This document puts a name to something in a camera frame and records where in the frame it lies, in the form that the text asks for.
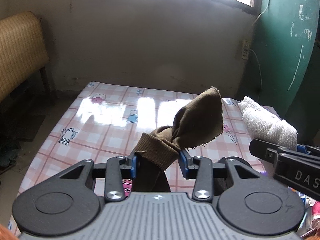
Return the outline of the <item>white towel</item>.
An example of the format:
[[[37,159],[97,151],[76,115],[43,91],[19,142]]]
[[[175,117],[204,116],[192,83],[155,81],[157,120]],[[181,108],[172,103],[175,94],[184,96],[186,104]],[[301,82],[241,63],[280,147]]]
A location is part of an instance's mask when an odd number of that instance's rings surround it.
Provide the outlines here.
[[[297,130],[286,120],[281,120],[248,96],[238,106],[251,139],[260,139],[291,150],[297,149]]]

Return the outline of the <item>brown sock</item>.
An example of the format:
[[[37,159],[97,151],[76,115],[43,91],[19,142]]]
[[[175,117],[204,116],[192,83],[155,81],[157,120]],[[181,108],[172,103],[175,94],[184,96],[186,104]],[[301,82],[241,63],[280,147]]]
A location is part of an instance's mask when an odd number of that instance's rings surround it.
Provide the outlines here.
[[[134,148],[137,156],[133,192],[170,192],[165,170],[182,149],[205,145],[223,132],[222,102],[215,87],[180,108],[171,126],[143,133]]]

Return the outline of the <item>black round lid cup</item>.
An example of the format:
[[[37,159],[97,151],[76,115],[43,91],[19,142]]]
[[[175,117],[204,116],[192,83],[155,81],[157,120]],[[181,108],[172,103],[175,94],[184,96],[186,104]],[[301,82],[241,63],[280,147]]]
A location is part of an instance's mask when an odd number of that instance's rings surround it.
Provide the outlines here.
[[[231,156],[231,157],[228,157],[225,159],[225,164],[231,168],[245,168],[245,169],[248,169],[248,168],[252,168],[251,165],[245,161],[244,159],[240,158],[240,157],[234,157],[234,156]]]

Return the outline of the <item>green door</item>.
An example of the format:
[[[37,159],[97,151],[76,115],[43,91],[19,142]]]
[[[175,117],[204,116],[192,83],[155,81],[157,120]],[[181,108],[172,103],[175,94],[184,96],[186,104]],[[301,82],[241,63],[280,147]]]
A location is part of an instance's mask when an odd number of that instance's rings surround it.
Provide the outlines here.
[[[319,130],[319,0],[262,0],[237,99],[273,107],[298,141]]]

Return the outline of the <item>woven bamboo chair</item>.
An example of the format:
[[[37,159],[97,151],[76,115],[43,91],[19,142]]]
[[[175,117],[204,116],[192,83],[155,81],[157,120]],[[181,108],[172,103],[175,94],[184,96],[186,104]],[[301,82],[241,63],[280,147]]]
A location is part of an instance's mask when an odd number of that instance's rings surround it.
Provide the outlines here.
[[[26,11],[1,20],[1,100],[49,62],[40,20]]]

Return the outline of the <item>wall power socket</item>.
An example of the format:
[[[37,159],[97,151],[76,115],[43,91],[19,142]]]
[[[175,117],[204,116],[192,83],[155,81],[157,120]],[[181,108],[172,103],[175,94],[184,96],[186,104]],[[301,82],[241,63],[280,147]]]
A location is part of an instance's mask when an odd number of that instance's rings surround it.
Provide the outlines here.
[[[241,51],[241,58],[243,60],[248,60],[249,51],[250,51],[250,42],[249,42],[249,40],[243,39],[242,51]]]

